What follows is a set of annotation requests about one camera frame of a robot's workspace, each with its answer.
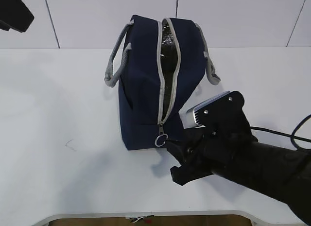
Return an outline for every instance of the insulated bag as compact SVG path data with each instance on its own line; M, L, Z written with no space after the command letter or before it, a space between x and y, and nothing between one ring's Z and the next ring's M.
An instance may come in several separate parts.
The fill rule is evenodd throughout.
M113 74L113 60L125 35L121 65ZM166 139L182 140L178 111L205 72L213 85L220 82L197 24L133 15L112 51L104 78L110 87L119 82L121 134L126 148L154 148L163 146Z

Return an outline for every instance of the zipper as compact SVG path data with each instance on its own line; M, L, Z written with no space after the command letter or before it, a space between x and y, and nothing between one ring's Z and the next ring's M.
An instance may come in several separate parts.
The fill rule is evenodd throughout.
M181 52L180 47L178 44L177 36L173 27L173 23L170 18L163 19L163 22L167 22L167 25L170 29L170 33L172 34L174 47L176 48L177 53L177 62L176 67L173 71L173 73L165 72L163 73L162 65L161 65L161 47L162 47L162 36L163 36L163 28L162 23L158 21L158 41L157 41L157 67L158 67L158 74L160 77L160 93L159 93L159 110L158 110L158 119L157 123L159 125L159 136L155 140L156 146L162 146L165 144L158 145L157 140L161 136L165 136L168 138L168 135L164 133L163 125L168 119L176 98L176 92L177 92L177 77L180 69L180 61L181 61Z

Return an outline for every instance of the wooden floor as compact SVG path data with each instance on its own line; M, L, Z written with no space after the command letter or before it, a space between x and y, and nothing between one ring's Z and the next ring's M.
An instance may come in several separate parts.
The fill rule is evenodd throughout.
M49 226L251 226L251 221L238 215L161 216L137 223L125 218L60 219Z

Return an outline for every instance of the gray handle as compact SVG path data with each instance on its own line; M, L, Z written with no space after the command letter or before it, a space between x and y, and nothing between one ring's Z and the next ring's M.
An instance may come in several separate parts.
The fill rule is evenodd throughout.
M209 57L208 49L207 49L207 44L206 44L206 40L205 40L205 37L203 35L202 29L201 29L201 27L198 24L195 24L195 25L200 30L201 37L202 37L202 40L203 40L203 43L204 43L204 52L203 53L204 53L204 57L205 57L206 63L207 63L207 65L206 65L206 76L207 76L207 79L209 80L209 82L211 84L217 85L217 84L219 84L221 79L215 73L215 67L214 67L214 64L213 64L211 58Z
M120 47L120 44L122 43L122 40L123 40L125 34L127 33L129 28L133 24L134 24L134 20L131 20L128 24L125 25L121 34L118 37L118 40L115 44L115 47L113 48L112 53L110 55L108 65L107 65L107 69L106 69L106 73L105 73L105 78L104 78L104 81L108 87L114 87L116 85L116 83L119 80L120 75L122 74L122 72L125 68L125 65L127 63L128 51L132 49L131 43L128 43L127 46L125 47L125 49L123 50L121 65L120 65L119 69L116 71L116 73L113 74L113 60L115 59L115 56L118 52L118 49Z

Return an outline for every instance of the screw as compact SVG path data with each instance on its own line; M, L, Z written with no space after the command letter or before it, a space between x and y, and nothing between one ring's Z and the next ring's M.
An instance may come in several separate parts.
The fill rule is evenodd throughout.
M193 149L190 147L187 149L188 154L192 154L193 153Z

